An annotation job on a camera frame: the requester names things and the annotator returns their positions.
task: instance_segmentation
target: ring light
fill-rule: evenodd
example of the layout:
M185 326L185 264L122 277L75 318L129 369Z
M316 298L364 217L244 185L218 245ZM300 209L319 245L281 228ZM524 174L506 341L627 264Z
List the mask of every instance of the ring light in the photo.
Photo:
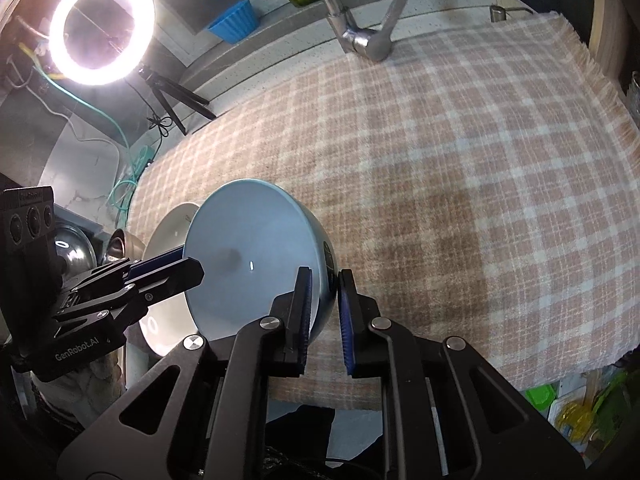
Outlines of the ring light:
M66 77L85 85L105 85L129 74L146 52L156 21L153 0L128 0L132 7L133 33L122 53L110 64L98 69L84 68L76 63L65 45L65 22L78 0L62 0L53 14L49 31L51 57Z

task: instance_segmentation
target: faucet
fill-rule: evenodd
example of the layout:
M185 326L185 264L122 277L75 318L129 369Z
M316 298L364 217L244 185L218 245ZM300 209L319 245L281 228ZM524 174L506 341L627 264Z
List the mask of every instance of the faucet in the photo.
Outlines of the faucet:
M393 0L382 21L381 30L360 28L351 11L341 0L323 0L329 14L326 17L332 26L340 46L345 52L355 52L372 61L382 61L391 52L391 32L394 30L406 0Z

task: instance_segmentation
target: faucet handle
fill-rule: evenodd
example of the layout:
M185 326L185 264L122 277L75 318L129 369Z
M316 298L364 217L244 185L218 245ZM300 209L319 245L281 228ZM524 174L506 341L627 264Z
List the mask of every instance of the faucet handle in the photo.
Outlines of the faucet handle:
M406 0L393 0L386 12L385 19L382 20L382 29L360 30L361 34L357 34L353 40L356 52L375 62L385 59L391 52L391 32L394 30L405 5Z

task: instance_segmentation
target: checkered cloth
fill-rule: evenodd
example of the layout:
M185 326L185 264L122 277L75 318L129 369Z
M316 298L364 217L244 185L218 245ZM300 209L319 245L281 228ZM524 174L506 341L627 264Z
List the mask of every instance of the checkered cloth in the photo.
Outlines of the checkered cloth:
M537 15L340 59L220 117L145 172L149 240L236 178L315 213L341 267L415 335L466 338L518 389L640 341L639 133L570 24ZM337 313L279 399L376 408L345 373Z

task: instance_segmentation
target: blue bowl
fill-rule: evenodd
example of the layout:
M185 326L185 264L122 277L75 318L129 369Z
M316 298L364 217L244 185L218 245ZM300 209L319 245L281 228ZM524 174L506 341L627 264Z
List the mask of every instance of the blue bowl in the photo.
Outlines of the blue bowl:
M255 16L254 8L249 0L243 0L218 16L207 30L227 43L237 43L256 28L258 18Z

